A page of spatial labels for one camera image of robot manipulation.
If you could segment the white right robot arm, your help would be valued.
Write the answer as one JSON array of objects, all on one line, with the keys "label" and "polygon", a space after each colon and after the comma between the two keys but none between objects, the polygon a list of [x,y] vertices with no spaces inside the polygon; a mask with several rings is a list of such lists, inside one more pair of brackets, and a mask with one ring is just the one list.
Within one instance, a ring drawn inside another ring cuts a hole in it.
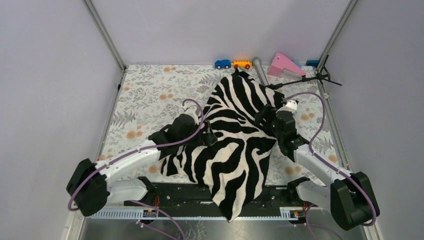
[{"label": "white right robot arm", "polygon": [[324,185],[307,177],[288,183],[287,201],[299,206],[304,201],[328,211],[337,225],[345,231],[373,223],[380,209],[368,176],[353,173],[317,152],[311,151],[310,141],[298,134],[294,111],[296,101],[277,109],[269,104],[255,114],[254,123],[276,137],[280,152],[312,172]]}]

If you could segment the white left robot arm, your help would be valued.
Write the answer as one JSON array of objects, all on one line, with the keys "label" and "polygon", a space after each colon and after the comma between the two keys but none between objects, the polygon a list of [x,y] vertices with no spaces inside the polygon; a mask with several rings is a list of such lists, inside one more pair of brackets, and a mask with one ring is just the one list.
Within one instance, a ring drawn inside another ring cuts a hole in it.
[{"label": "white left robot arm", "polygon": [[116,158],[92,162],[86,158],[75,168],[66,186],[68,209],[89,217],[106,206],[136,200],[148,206],[155,192],[143,180],[121,180],[131,171],[175,154],[181,146],[212,146],[218,141],[209,120],[183,113],[172,124],[151,134],[143,143]]}]

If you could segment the zebra and grey pillowcase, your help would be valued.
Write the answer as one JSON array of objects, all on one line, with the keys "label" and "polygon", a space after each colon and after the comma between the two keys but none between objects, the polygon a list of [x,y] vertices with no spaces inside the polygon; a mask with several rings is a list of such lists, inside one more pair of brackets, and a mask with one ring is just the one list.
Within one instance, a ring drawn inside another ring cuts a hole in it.
[{"label": "zebra and grey pillowcase", "polygon": [[232,222],[263,191],[276,138],[255,125],[266,105],[280,108],[284,94],[235,71],[216,85],[203,109],[217,142],[182,146],[161,165],[164,176],[182,175],[208,187],[212,201]]}]

